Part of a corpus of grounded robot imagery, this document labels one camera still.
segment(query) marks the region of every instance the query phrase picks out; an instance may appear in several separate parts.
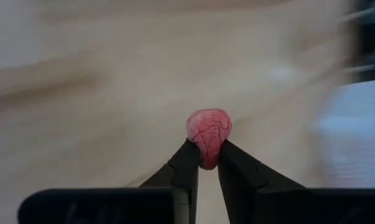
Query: pink brain-shaped candy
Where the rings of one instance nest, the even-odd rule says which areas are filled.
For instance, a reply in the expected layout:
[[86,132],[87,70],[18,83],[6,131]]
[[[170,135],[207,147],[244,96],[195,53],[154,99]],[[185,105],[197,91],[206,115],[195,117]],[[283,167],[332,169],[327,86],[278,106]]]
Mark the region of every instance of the pink brain-shaped candy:
[[221,109],[198,110],[187,119],[186,129],[189,140],[200,149],[201,168],[214,169],[220,147],[231,131],[230,117]]

